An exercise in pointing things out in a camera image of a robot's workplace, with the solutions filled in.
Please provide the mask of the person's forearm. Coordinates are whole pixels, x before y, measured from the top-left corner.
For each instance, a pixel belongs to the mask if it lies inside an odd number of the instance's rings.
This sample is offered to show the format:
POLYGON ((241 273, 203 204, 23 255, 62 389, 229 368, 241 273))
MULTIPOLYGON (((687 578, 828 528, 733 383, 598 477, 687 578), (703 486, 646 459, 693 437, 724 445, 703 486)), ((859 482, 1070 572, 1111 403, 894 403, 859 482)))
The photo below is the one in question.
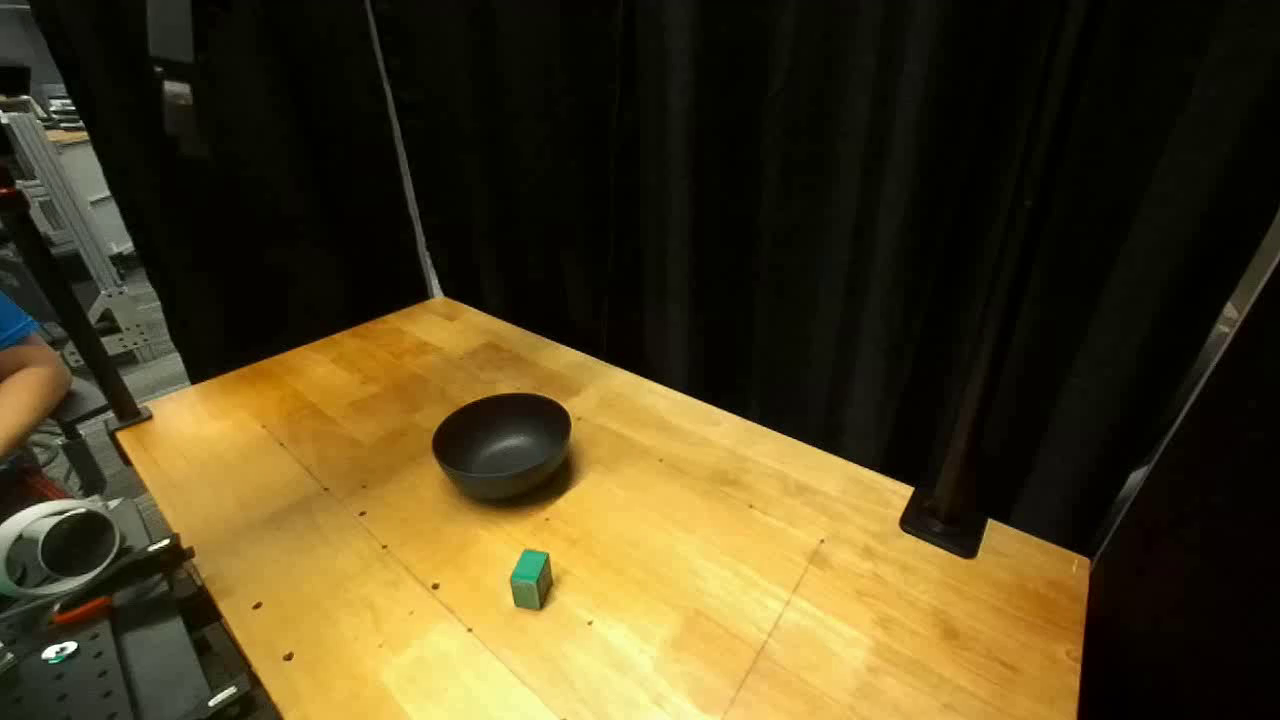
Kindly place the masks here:
POLYGON ((68 397, 58 352, 30 335, 0 352, 0 457, 14 451, 68 397))

